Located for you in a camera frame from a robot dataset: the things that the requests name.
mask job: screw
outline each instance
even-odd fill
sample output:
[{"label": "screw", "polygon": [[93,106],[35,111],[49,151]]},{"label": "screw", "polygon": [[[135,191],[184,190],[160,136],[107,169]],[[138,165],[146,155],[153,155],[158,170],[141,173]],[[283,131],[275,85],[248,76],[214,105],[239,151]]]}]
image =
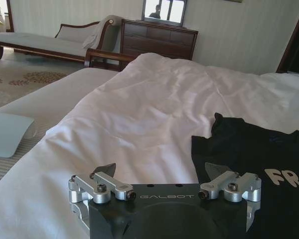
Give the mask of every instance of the screw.
[{"label": "screw", "polygon": [[99,184],[97,190],[99,193],[104,193],[106,191],[106,185],[103,183]]},{"label": "screw", "polygon": [[130,190],[126,194],[126,201],[133,201],[136,198],[136,193],[133,190]]},{"label": "screw", "polygon": [[209,199],[209,193],[208,193],[208,191],[206,191],[206,190],[201,190],[201,191],[199,191],[199,193],[198,193],[198,197],[199,197],[201,200],[208,200],[208,199]]},{"label": "screw", "polygon": [[237,183],[229,183],[228,184],[228,189],[230,191],[233,191],[233,192],[238,191],[238,185],[237,185]]}]

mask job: beige wallpaper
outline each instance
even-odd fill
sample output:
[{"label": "beige wallpaper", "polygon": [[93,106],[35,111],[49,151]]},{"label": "beige wallpaper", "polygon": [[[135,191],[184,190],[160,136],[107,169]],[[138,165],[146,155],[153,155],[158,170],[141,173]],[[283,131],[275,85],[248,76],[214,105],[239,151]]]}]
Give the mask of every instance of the beige wallpaper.
[{"label": "beige wallpaper", "polygon": [[[15,30],[54,36],[60,23],[109,14],[140,19],[143,0],[10,0]],[[299,18],[299,0],[188,0],[184,26],[199,31],[194,61],[248,73],[274,72]]]}]

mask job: window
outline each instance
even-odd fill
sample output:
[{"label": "window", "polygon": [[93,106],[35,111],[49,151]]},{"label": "window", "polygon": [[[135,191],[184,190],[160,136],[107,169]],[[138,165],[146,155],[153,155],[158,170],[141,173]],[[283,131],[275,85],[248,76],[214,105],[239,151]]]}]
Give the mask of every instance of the window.
[{"label": "window", "polygon": [[145,0],[144,17],[181,25],[186,0]]}]

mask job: chaise lounge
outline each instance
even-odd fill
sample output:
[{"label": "chaise lounge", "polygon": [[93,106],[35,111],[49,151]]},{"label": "chaise lounge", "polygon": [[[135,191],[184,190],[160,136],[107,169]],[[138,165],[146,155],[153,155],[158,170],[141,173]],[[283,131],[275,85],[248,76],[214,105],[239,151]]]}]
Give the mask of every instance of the chaise lounge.
[{"label": "chaise lounge", "polygon": [[110,15],[83,26],[61,24],[54,38],[21,32],[0,33],[0,59],[6,46],[30,54],[84,62],[88,49],[114,50],[121,24],[121,17]]}]

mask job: carpet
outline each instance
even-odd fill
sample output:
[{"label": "carpet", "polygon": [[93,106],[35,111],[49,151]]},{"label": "carpet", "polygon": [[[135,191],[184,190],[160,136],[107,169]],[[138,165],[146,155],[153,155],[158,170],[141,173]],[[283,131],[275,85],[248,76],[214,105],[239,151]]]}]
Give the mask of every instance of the carpet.
[{"label": "carpet", "polygon": [[15,53],[0,60],[0,107],[82,69],[81,63]]}]

